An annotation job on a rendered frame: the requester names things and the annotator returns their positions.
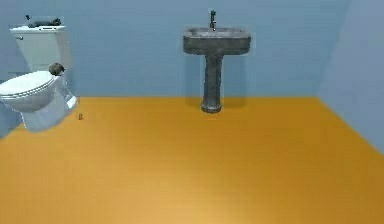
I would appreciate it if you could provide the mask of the white toilet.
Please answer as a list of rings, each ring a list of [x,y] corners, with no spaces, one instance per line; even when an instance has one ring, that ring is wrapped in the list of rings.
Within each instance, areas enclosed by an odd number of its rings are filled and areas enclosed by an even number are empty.
[[[77,104],[70,84],[74,66],[67,29],[64,25],[22,25],[10,33],[29,71],[0,84],[0,102],[21,115],[28,131],[48,130],[61,123]],[[63,75],[54,76],[48,71],[55,62],[65,67]]]

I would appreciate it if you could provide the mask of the dark object on toilet tank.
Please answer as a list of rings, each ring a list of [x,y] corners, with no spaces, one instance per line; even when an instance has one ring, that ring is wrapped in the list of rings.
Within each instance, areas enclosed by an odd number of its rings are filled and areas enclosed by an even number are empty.
[[[25,16],[27,20],[27,26],[29,28],[35,28],[40,26],[60,26],[62,24],[61,19],[56,17],[54,19],[40,19],[40,20],[34,20],[31,15]]]

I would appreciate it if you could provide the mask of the dark round lump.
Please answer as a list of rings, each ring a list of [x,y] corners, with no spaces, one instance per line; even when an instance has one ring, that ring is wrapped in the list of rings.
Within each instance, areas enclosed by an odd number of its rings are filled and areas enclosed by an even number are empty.
[[[61,76],[65,72],[65,67],[62,64],[55,62],[49,66],[48,71],[54,76]]]

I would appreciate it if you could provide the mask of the grey pedestal sink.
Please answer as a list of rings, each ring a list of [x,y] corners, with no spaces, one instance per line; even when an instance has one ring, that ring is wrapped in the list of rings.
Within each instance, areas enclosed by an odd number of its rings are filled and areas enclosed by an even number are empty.
[[[204,90],[200,104],[205,113],[218,113],[221,104],[221,74],[225,56],[245,55],[252,35],[242,28],[189,27],[183,31],[182,49],[188,55],[205,58]]]

